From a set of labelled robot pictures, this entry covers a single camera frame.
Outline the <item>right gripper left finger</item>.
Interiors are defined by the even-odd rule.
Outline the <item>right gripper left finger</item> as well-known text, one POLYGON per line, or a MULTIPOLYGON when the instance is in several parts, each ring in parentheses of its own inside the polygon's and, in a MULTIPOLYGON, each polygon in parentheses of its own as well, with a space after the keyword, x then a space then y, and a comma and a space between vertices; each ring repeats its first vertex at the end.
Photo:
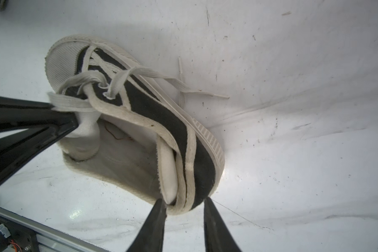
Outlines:
POLYGON ((162 252, 166 218, 165 202, 158 199, 127 252, 162 252))

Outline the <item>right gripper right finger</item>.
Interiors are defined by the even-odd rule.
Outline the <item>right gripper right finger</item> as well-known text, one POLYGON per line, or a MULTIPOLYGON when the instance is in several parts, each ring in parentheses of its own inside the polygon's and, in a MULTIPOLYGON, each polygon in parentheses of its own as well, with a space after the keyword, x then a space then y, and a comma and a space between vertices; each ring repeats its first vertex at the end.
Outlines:
POLYGON ((209 197, 204 200, 204 238, 207 252, 241 252, 209 197))

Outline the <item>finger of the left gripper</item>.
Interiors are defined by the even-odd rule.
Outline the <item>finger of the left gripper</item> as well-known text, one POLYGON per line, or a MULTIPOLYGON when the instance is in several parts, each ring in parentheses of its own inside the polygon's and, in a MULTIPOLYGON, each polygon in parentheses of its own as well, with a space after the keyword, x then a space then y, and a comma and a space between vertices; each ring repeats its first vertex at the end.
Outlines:
POLYGON ((41 152, 77 127, 30 128, 0 138, 0 186, 41 152))
POLYGON ((73 112, 60 112, 49 103, 0 96, 0 133, 30 128, 71 132, 79 126, 73 112))

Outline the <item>white insole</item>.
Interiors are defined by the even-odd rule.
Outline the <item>white insole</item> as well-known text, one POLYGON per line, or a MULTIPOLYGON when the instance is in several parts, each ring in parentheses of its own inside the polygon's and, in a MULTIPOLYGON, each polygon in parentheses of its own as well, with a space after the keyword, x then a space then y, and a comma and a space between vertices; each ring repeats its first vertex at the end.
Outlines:
POLYGON ((153 202, 173 203, 178 195, 177 165, 165 127, 125 109, 75 112, 79 126, 60 140, 66 165, 153 202))

